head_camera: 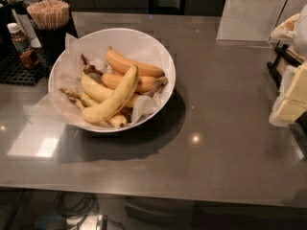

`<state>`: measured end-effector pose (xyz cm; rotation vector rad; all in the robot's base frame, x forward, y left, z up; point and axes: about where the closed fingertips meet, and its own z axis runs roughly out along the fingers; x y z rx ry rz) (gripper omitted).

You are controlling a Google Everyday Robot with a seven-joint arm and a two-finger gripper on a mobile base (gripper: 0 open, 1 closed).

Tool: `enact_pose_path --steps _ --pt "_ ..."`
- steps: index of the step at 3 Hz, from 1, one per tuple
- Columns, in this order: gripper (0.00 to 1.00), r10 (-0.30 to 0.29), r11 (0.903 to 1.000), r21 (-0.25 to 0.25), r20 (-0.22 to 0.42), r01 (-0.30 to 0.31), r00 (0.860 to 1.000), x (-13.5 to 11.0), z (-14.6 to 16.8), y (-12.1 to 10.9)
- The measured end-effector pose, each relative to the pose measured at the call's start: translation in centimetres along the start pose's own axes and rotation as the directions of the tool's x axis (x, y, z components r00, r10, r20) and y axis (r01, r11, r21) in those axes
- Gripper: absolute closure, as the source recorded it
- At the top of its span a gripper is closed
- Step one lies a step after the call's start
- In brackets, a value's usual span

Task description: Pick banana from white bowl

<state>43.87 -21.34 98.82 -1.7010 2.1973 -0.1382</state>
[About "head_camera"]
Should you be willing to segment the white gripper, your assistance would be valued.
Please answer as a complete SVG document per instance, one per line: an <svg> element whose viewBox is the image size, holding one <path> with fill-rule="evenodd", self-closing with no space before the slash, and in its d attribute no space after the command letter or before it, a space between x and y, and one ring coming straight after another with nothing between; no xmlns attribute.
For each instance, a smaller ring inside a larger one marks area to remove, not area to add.
<svg viewBox="0 0 307 230"><path fill-rule="evenodd" d="M307 57L307 5L277 27L270 37L278 40L293 40L295 50ZM307 111L307 65L288 65L279 87L279 96L272 107L269 122L277 127L294 123Z"/></svg>

